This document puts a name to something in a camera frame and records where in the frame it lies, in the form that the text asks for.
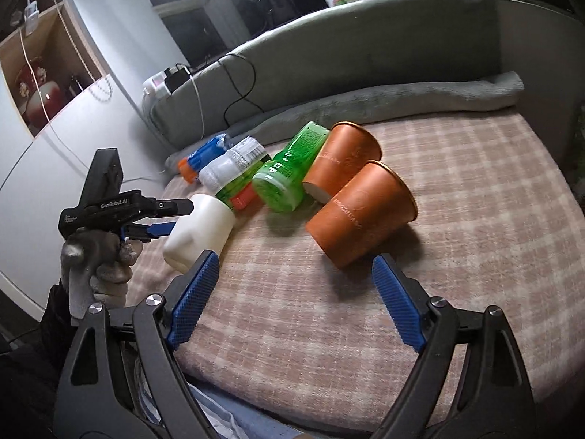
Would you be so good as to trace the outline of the grey gloved hand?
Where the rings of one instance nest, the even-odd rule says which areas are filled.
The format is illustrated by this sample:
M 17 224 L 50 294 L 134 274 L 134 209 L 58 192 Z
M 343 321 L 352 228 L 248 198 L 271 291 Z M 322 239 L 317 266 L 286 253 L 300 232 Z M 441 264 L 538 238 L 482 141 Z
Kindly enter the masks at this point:
M 101 302 L 107 308 L 126 304 L 132 266 L 143 243 L 121 241 L 113 233 L 79 229 L 61 247 L 61 284 L 68 295 L 71 324 L 78 325 L 89 306 Z

